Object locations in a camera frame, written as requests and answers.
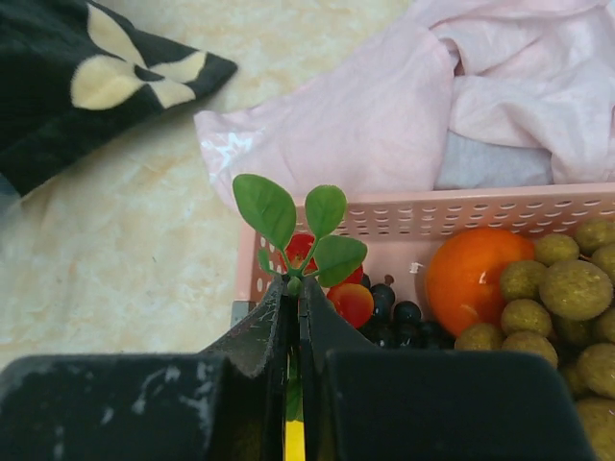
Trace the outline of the brown longan bunch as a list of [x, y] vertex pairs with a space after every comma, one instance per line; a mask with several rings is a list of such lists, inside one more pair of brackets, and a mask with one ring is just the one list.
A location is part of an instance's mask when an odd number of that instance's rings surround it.
[[455, 339], [462, 351], [529, 352], [565, 381], [600, 460], [614, 457], [614, 223], [590, 218], [537, 239], [533, 258], [505, 265], [504, 309]]

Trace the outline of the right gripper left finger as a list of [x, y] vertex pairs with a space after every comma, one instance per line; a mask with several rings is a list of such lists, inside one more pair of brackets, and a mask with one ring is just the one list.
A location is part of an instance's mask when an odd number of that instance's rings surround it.
[[2, 458], [282, 459], [285, 285], [201, 352], [16, 359], [1, 374]]

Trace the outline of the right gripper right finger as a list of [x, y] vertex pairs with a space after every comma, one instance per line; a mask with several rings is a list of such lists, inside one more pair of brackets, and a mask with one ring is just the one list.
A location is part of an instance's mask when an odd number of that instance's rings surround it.
[[563, 380], [523, 352], [385, 350], [314, 279], [299, 303], [309, 460], [591, 460]]

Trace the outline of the red strawberries with leaves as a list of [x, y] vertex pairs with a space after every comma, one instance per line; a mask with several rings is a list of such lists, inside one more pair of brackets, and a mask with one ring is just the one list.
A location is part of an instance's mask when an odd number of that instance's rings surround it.
[[272, 276], [288, 277], [297, 295], [304, 280], [314, 278], [327, 290], [333, 309], [354, 328], [371, 318], [375, 301], [361, 284], [366, 244], [337, 234], [348, 202], [336, 185], [318, 185], [307, 194], [304, 212], [307, 232], [297, 231], [298, 211], [290, 193], [256, 174], [240, 174], [233, 181], [234, 200], [243, 220], [268, 243], [258, 251], [258, 266]]

